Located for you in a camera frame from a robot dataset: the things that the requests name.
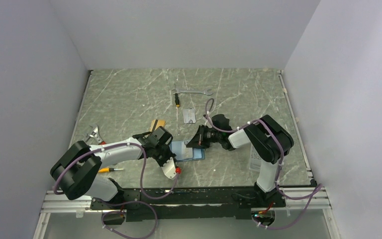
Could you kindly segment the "blue leather card holder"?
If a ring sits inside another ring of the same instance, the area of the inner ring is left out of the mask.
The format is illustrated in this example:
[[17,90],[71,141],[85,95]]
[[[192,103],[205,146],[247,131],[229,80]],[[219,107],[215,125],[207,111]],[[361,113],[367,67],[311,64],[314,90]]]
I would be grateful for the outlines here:
[[187,162],[204,160],[205,153],[203,149],[186,147],[187,141],[172,141],[170,150],[176,155],[177,162]]

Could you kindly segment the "single silver VIP card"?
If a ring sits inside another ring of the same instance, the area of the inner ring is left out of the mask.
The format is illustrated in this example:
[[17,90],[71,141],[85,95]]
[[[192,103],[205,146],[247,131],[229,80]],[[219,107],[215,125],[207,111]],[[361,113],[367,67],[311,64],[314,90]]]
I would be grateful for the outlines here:
[[193,158],[193,149],[192,148],[182,148],[182,153],[181,153],[182,159],[192,159]]

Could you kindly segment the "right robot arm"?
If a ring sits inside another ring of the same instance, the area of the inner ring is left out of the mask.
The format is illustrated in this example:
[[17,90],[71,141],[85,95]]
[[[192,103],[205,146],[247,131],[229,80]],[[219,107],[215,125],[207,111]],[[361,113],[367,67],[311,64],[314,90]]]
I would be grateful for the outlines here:
[[273,201],[272,191],[277,189],[284,157],[294,146],[291,135],[269,115],[237,129],[230,126],[230,119],[223,114],[208,117],[207,121],[211,127],[200,125],[186,147],[207,149],[212,143],[219,143],[223,149],[232,151],[247,144],[253,146],[261,158],[254,200],[261,207],[267,206]]

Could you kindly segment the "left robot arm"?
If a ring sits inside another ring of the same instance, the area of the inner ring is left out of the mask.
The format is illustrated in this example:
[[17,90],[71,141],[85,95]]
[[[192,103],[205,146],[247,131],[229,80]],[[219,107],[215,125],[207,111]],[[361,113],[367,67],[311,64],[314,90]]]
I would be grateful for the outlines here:
[[153,158],[163,174],[177,182],[181,169],[176,155],[170,150],[172,135],[162,126],[154,131],[109,144],[88,145],[83,140],[75,142],[50,170],[55,180],[52,187],[56,195],[64,194],[69,200],[90,196],[103,201],[110,209],[125,202],[125,192],[111,178],[100,177],[105,167],[129,160]]

